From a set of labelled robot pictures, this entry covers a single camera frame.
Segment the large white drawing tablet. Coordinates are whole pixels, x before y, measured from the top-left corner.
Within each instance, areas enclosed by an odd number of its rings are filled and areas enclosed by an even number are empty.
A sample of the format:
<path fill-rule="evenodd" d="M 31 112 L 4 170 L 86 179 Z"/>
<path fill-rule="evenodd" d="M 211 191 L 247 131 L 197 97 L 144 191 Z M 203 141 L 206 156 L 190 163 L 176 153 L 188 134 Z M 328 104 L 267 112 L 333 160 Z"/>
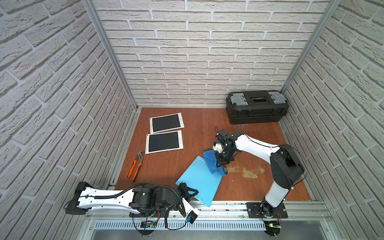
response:
<path fill-rule="evenodd" d="M 160 153 L 184 148 L 182 131 L 149 134 L 146 136 L 145 154 Z"/>

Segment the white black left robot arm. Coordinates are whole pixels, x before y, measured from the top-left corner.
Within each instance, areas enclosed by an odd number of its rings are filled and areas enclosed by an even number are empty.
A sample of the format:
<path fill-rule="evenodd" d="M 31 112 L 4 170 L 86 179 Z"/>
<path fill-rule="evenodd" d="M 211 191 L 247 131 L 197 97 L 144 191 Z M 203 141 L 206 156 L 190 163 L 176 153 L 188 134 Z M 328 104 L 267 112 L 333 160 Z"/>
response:
<path fill-rule="evenodd" d="M 78 183 L 73 199 L 64 205 L 68 215 L 84 215 L 89 210 L 122 210 L 135 217 L 150 217 L 162 210 L 179 211 L 184 218 L 197 218 L 200 211 L 190 204 L 198 190 L 179 184 L 177 189 L 147 183 L 125 190 L 99 190 L 86 182 Z"/>

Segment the blue microfiber cloth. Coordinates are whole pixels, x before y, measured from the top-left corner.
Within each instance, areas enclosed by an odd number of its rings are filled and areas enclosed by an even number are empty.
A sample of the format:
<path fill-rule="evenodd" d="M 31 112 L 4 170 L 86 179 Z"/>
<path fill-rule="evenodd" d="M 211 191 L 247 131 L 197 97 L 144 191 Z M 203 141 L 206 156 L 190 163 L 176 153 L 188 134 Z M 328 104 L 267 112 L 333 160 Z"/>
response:
<path fill-rule="evenodd" d="M 205 162 L 211 174 L 218 176 L 226 176 L 228 174 L 228 170 L 225 166 L 218 167 L 216 153 L 218 152 L 215 150 L 204 151 L 203 158 L 205 159 Z"/>

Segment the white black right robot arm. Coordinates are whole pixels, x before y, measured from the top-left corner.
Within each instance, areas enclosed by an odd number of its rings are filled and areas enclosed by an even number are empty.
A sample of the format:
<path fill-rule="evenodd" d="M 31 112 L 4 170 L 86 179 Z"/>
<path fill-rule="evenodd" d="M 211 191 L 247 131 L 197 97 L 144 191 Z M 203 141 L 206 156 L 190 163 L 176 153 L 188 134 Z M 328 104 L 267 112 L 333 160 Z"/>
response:
<path fill-rule="evenodd" d="M 259 215 L 265 218 L 277 216 L 278 208 L 283 206 L 284 199 L 305 172 L 295 149 L 288 144 L 268 144 L 241 132 L 229 134 L 221 130 L 216 133 L 216 139 L 217 142 L 213 146 L 213 150 L 216 151 L 213 170 L 222 176 L 228 174 L 227 165 L 242 152 L 270 164 L 274 182 L 259 206 Z"/>

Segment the blue framed drawing tablet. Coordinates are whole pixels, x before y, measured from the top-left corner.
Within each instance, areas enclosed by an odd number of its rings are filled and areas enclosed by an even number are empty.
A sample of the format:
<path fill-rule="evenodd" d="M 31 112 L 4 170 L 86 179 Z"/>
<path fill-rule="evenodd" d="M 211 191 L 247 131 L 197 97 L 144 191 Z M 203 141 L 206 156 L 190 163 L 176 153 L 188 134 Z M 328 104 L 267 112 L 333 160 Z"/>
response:
<path fill-rule="evenodd" d="M 211 174 L 203 156 L 198 156 L 176 181 L 176 185 L 186 183 L 189 188 L 198 190 L 195 198 L 210 207 L 222 178 L 223 176 Z"/>

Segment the small white drawing tablet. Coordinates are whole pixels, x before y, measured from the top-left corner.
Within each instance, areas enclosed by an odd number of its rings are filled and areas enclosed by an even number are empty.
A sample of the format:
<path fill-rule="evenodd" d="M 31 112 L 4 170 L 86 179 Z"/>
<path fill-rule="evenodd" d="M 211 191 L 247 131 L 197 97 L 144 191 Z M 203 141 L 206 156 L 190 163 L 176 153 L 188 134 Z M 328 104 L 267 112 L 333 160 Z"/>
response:
<path fill-rule="evenodd" d="M 150 118 L 151 134 L 183 129 L 184 127 L 181 113 Z"/>

